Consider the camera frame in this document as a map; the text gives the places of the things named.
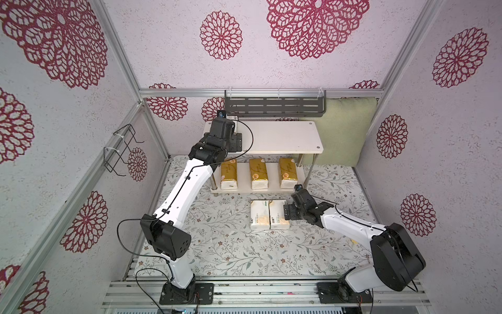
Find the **gold tissue pack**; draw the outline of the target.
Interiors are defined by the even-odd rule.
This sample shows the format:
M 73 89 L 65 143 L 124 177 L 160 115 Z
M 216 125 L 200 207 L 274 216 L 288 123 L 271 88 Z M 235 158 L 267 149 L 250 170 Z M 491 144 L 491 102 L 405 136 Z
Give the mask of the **gold tissue pack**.
M 252 190 L 265 190 L 269 188 L 267 166 L 263 158 L 249 160 Z
M 279 184 L 282 189 L 294 188 L 298 184 L 298 173 L 295 160 L 281 158 L 278 162 Z
M 221 172 L 220 187 L 222 190 L 238 189 L 236 160 L 223 162 L 220 166 L 220 172 Z

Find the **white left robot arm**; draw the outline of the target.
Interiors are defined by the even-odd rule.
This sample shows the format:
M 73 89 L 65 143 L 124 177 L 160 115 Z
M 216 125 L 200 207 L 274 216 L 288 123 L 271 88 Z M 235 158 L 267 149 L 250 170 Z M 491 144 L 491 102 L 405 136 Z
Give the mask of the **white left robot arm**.
M 213 176 L 230 152 L 235 120 L 217 117 L 210 131 L 191 149 L 180 179 L 154 214 L 140 220 L 143 234 L 154 252 L 168 261 L 171 284 L 187 289 L 194 274 L 183 260 L 192 237 L 184 231 L 184 221 L 201 188 Z

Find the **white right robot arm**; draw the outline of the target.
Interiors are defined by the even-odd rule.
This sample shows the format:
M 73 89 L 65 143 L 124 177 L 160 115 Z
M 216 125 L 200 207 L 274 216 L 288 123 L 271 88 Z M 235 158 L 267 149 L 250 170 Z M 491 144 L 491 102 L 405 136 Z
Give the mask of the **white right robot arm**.
M 338 278 L 342 297 L 383 286 L 400 292 L 425 269 L 425 259 L 403 226 L 381 225 L 343 213 L 335 203 L 312 196 L 300 184 L 295 185 L 292 200 L 284 206 L 287 220 L 338 232 L 370 250 L 368 265 L 352 268 Z

